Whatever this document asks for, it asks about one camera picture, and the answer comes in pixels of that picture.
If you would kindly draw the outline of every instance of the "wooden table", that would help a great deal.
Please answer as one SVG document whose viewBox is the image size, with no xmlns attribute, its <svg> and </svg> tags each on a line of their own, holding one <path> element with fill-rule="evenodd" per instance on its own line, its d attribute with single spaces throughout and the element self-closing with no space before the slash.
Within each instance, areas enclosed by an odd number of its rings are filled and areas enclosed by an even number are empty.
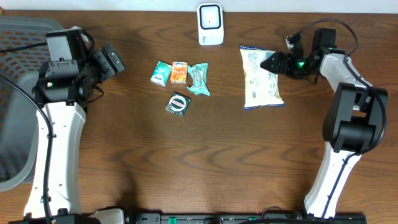
<svg viewBox="0 0 398 224">
<path fill-rule="evenodd" d="M 302 208 L 324 152 L 322 124 L 333 97 L 325 80 L 311 85 L 279 76 L 281 108 L 245 111 L 240 45 L 286 52 L 285 37 L 321 18 L 341 19 L 358 35 L 352 56 L 358 71 L 389 92 L 382 144 L 353 169 L 338 212 L 364 212 L 369 223 L 398 217 L 398 19 L 375 14 L 224 14 L 219 46 L 198 43 L 194 12 L 4 11 L 6 16 L 48 17 L 87 30 L 96 46 L 112 43 L 127 70 L 102 85 L 80 144 L 83 211 L 122 205 L 165 213 L 259 213 L 277 205 Z M 353 47 L 338 24 L 337 45 Z M 307 50 L 315 28 L 303 36 Z M 185 85 L 150 82 L 157 61 L 209 63 L 211 96 Z M 174 91 L 192 98 L 184 118 L 166 112 Z M 1 222 L 22 218 L 31 184 L 0 194 Z"/>
</svg>

